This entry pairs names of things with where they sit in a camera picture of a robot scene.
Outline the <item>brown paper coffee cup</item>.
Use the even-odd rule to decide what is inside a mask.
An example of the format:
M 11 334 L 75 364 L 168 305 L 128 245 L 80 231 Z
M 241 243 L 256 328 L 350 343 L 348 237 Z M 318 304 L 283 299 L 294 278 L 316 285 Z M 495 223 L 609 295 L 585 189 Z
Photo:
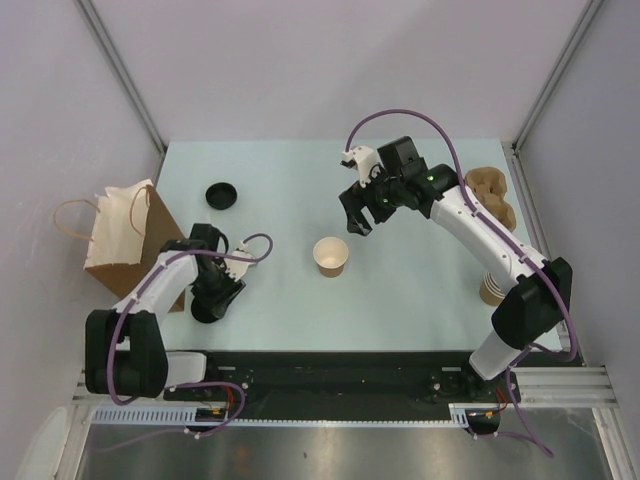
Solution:
M 344 270 L 349 258 L 349 248 L 340 238 L 325 237 L 314 245 L 312 256 L 324 277 L 336 278 Z

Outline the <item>black plastic cup lid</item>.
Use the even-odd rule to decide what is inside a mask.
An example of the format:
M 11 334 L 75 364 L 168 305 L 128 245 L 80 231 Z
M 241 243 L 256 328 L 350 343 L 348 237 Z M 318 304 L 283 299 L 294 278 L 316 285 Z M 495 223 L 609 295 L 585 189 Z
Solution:
M 227 210 L 238 198 L 236 188 L 228 182 L 217 182 L 210 185 L 205 192 L 207 204 L 215 210 Z

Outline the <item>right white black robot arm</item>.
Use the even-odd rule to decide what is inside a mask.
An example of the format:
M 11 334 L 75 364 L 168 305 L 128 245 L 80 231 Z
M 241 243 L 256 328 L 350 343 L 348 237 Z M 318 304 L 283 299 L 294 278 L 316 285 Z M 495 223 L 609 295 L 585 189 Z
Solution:
M 546 259 L 519 241 L 460 183 L 451 167 L 427 166 L 408 137 L 376 150 L 356 146 L 341 155 L 358 179 L 340 194 L 347 229 L 368 235 L 400 207 L 420 212 L 453 235 L 482 264 L 505 297 L 491 316 L 492 330 L 469 358 L 461 376 L 463 393 L 484 401 L 497 376 L 544 333 L 568 315 L 572 269 L 562 258 Z

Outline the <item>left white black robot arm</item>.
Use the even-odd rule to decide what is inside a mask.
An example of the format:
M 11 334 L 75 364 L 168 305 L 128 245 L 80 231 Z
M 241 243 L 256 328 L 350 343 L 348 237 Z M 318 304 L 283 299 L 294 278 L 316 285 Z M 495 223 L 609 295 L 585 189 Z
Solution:
M 214 397 L 221 376 L 197 352 L 166 351 L 160 326 L 187 288 L 191 313 L 201 323 L 221 319 L 244 289 L 255 257 L 242 243 L 233 252 L 224 234 L 196 224 L 191 237 L 166 242 L 153 267 L 133 290 L 108 310 L 94 310 L 85 323 L 85 385 L 93 394 L 126 404 L 155 398 L 185 384 L 197 398 Z

